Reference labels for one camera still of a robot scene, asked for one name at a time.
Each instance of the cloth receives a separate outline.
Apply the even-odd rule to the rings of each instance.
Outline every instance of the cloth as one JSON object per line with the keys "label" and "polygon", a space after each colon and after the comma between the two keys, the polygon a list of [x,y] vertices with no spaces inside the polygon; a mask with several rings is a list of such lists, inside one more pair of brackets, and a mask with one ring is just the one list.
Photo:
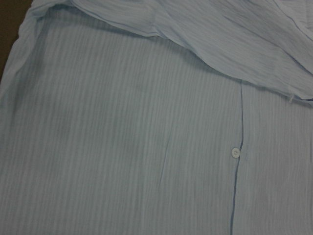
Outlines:
{"label": "cloth", "polygon": [[217,13],[199,30],[219,2],[33,2],[0,85],[0,232],[311,235],[312,17],[244,13],[274,3],[252,25],[276,43],[240,47]]}

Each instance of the brown background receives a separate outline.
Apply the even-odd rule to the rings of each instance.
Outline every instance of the brown background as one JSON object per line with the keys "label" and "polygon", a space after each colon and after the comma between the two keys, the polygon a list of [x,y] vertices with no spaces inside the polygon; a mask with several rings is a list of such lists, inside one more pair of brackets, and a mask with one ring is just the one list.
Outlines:
{"label": "brown background", "polygon": [[0,81],[11,47],[32,0],[0,0]]}

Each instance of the shirt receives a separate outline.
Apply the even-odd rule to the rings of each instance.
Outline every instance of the shirt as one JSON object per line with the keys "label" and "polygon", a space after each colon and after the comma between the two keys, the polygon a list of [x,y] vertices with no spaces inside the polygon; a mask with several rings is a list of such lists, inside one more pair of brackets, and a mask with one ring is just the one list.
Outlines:
{"label": "shirt", "polygon": [[0,86],[1,233],[313,234],[301,6],[34,1]]}

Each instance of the fabric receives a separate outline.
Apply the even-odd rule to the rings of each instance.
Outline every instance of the fabric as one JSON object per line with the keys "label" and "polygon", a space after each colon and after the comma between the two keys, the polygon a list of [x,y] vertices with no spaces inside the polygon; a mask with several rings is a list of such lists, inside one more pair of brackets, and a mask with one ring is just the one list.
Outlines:
{"label": "fabric", "polygon": [[33,2],[0,85],[1,234],[313,234],[310,11],[270,9],[301,44],[235,49],[218,18],[176,18],[209,5],[174,3]]}

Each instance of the small round button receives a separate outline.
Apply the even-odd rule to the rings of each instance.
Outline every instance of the small round button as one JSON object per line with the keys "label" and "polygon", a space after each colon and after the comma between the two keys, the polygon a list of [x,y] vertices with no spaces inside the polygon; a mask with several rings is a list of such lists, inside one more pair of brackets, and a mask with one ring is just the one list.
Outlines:
{"label": "small round button", "polygon": [[239,158],[240,156],[240,150],[238,148],[233,148],[231,150],[231,155],[234,157],[234,158]]}

